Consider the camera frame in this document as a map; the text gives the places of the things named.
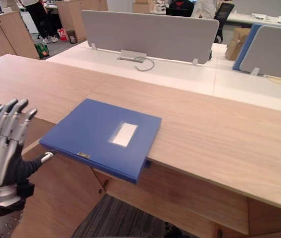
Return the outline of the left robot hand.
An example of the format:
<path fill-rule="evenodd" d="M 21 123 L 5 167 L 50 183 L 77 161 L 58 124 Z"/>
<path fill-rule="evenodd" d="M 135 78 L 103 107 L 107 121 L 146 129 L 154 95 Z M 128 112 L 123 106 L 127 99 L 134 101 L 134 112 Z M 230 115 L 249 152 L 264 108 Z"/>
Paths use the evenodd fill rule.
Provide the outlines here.
<path fill-rule="evenodd" d="M 22 158 L 29 125 L 37 113 L 31 108 L 21 117 L 27 105 L 27 99 L 13 99 L 0 106 L 0 187 L 23 182 L 56 154 L 48 151 L 32 160 Z"/>

